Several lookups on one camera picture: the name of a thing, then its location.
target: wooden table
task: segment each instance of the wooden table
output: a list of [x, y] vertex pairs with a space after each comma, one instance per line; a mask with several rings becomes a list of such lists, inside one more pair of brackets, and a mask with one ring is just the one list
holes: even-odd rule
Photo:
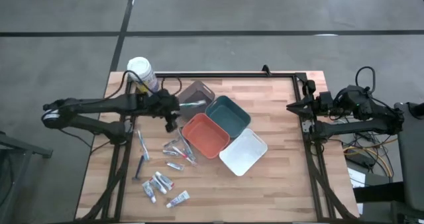
[[[109, 95], [118, 88], [122, 72], [109, 77]], [[323, 72], [307, 72], [315, 80], [317, 93], [326, 91]], [[182, 79], [183, 89], [196, 79]], [[286, 111], [286, 105], [295, 101], [292, 80], [288, 78], [201, 78], [216, 97], [227, 95], [252, 117], [248, 128], [268, 144], [267, 153], [244, 175], [235, 176], [219, 158], [208, 160], [195, 148], [197, 168], [182, 158], [162, 154], [163, 144], [178, 137], [167, 133], [163, 119], [139, 117], [136, 128], [144, 136], [151, 160], [145, 162], [141, 182], [134, 182], [136, 167], [142, 152], [138, 137], [133, 137], [130, 164], [121, 212], [121, 221], [187, 221], [187, 222], [254, 222], [254, 221], [315, 221], [315, 210], [305, 150], [301, 139], [299, 119]], [[172, 93], [178, 82], [167, 79], [165, 87]], [[102, 121], [111, 122], [117, 114], [101, 114]], [[99, 136], [93, 147], [107, 139]], [[95, 204], [104, 191], [113, 147], [104, 146], [89, 159], [76, 217], [82, 217]], [[358, 216], [345, 158], [339, 142], [325, 145], [325, 163], [331, 188], [354, 215]], [[165, 165], [165, 161], [185, 164], [183, 172]], [[151, 203], [141, 183], [155, 171], [170, 177], [175, 188], [163, 195], [155, 190], [157, 202]], [[168, 209], [165, 205], [182, 191], [191, 198], [181, 205]], [[323, 209], [325, 199], [320, 192]]]

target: plastic bin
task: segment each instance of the plastic bin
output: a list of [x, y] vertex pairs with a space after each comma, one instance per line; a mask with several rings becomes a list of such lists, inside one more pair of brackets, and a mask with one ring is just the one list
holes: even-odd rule
[[206, 158], [215, 158], [230, 142], [227, 132], [204, 113], [185, 124], [182, 133]]
[[178, 95], [178, 100], [180, 103], [205, 100], [206, 104], [193, 108], [182, 107], [180, 109], [181, 116], [185, 119], [185, 121], [189, 121], [196, 114], [205, 112], [206, 107], [214, 100], [214, 98], [215, 94], [213, 91], [211, 91], [203, 82], [193, 82]]
[[212, 102], [206, 108], [206, 115], [224, 129], [232, 139], [237, 138], [250, 123], [250, 115], [226, 95]]
[[219, 158], [237, 176], [242, 176], [268, 150], [268, 145], [251, 129], [245, 129]]

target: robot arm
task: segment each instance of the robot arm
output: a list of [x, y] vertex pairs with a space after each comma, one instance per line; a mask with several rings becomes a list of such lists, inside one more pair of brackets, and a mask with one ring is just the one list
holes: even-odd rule
[[[309, 121], [309, 139], [313, 142], [327, 142], [333, 135], [374, 131], [394, 135], [401, 131], [403, 115], [399, 109], [392, 109], [372, 97], [369, 87], [349, 85], [340, 90], [333, 99], [331, 93], [321, 92], [314, 97], [315, 82], [308, 80], [302, 87], [304, 98], [287, 105], [287, 110], [299, 115], [302, 121]], [[359, 122], [330, 124], [317, 120], [317, 116], [335, 116], [336, 119], [353, 114]]]
[[166, 120], [166, 131], [175, 128], [179, 116], [180, 104], [175, 95], [161, 89], [155, 94], [123, 94], [110, 99], [59, 99], [43, 106], [44, 126], [51, 129], [74, 127], [104, 134], [112, 144], [123, 144], [126, 141], [126, 129], [123, 122], [105, 123], [79, 114], [114, 112], [120, 115], [160, 117]]

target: dark gray container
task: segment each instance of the dark gray container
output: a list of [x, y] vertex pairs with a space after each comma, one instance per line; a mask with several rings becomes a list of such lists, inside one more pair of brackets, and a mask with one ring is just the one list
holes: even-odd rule
[[206, 115], [232, 139], [237, 138], [250, 123], [250, 115], [226, 95], [212, 102], [206, 108]]
[[195, 81], [178, 95], [180, 103], [190, 103], [205, 100], [206, 104], [200, 107], [182, 107], [180, 109], [181, 116], [185, 121], [189, 121], [198, 113], [204, 113], [206, 107], [212, 103], [215, 94], [203, 82]]

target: small toothpaste tube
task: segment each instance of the small toothpaste tube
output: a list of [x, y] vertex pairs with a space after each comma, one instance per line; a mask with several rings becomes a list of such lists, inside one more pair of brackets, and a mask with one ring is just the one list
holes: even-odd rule
[[162, 192], [163, 194], [166, 194], [166, 189], [160, 184], [160, 182], [159, 182], [159, 180], [156, 178], [156, 176], [155, 175], [153, 175], [151, 178], [150, 178], [150, 183], [155, 187], [155, 188], [157, 188], [160, 192]]
[[173, 183], [173, 181], [171, 181], [171, 179], [169, 179], [167, 176], [165, 176], [165, 175], [163, 175], [163, 174], [161, 174], [161, 173], [159, 173], [159, 172], [155, 172], [154, 173], [155, 175], [156, 175], [156, 177], [157, 177], [157, 179], [159, 180], [159, 181], [161, 181], [164, 185], [165, 185], [165, 187], [168, 189], [168, 190], [170, 190], [171, 191], [171, 189], [174, 187], [174, 183]]
[[183, 201], [185, 201], [189, 198], [190, 198], [190, 196], [188, 195], [187, 190], [185, 190], [180, 195], [178, 195], [176, 198], [174, 198], [172, 201], [170, 201], [168, 204], [166, 204], [166, 207], [167, 208], [175, 207], [179, 203], [181, 203], [181, 202], [183, 202]]
[[179, 156], [180, 155], [177, 152], [171, 151], [171, 150], [163, 150], [162, 152], [166, 155], [169, 155], [169, 156]]
[[172, 145], [174, 145], [174, 144], [178, 143], [178, 141], [180, 141], [180, 138], [178, 138], [178, 139], [173, 139], [173, 140], [171, 140], [170, 142], [167, 142], [167, 143], [164, 145], [164, 148], [168, 148], [168, 147], [170, 147], [170, 146], [172, 146]]
[[153, 192], [152, 186], [150, 186], [150, 182], [145, 181], [142, 184], [142, 186], [143, 186], [144, 192], [147, 194], [148, 197], [150, 197], [150, 200], [152, 201], [152, 203], [155, 203], [156, 197], [154, 196], [154, 192]]
[[180, 154], [181, 156], [183, 156], [186, 160], [188, 160], [188, 162], [190, 162], [191, 164], [193, 164], [194, 166], [197, 165], [196, 162], [194, 162], [193, 160], [191, 160], [186, 154], [184, 154], [183, 152], [181, 152], [181, 150], [179, 150], [177, 147], [173, 146], [172, 147], [175, 151], [178, 152], [178, 154]]
[[169, 167], [175, 168], [176, 170], [179, 170], [179, 171], [184, 170], [184, 165], [182, 164], [176, 164], [173, 162], [166, 161], [166, 165], [168, 165]]

